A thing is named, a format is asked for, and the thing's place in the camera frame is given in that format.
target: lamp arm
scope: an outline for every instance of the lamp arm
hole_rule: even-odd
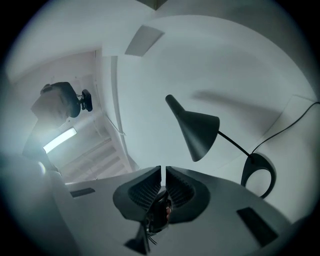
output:
[[[240,149],[243,153],[245,153],[248,158],[252,158],[252,156],[245,151],[242,147],[240,147],[237,143],[235,143],[232,139],[230,139],[228,136],[224,135],[221,131],[218,131],[218,134],[220,134],[222,137],[224,137],[227,141],[229,141],[230,143],[232,143],[233,145],[235,145],[238,149]]]

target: black cable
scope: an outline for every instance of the black cable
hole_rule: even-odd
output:
[[[150,236],[148,236],[148,238],[155,246],[157,245],[157,243],[155,241],[153,241]]]
[[[310,107],[307,108],[307,110],[302,114],[302,116],[300,116],[295,122],[293,122],[292,124],[290,124],[287,128],[279,131],[278,133],[272,135],[271,137],[269,137],[269,138],[267,138],[266,140],[264,140],[263,142],[261,142],[258,146],[256,146],[256,148],[252,151],[252,153],[255,152],[256,149],[257,149],[258,147],[260,147],[260,146],[261,146],[263,143],[265,143],[266,141],[272,139],[274,136],[276,136],[276,135],[284,132],[285,130],[289,129],[291,126],[293,126],[294,124],[296,124],[301,118],[304,117],[304,115],[309,111],[309,109],[310,109],[313,105],[315,105],[315,104],[320,104],[320,102],[314,102]]]

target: lamp shade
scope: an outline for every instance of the lamp shade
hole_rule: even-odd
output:
[[[216,116],[185,111],[179,102],[167,95],[165,101],[177,119],[194,162],[210,150],[218,135],[220,120]]]

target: ceiling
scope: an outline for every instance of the ceiling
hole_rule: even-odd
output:
[[[65,182],[172,165],[239,183],[221,170],[242,153],[221,137],[192,162],[165,97],[218,116],[220,130],[248,150],[293,96],[317,99],[306,48],[268,1],[168,0],[157,11],[133,0],[55,1],[21,34],[6,72],[28,107],[47,83],[92,93],[92,113],[45,138],[78,132],[49,153]]]

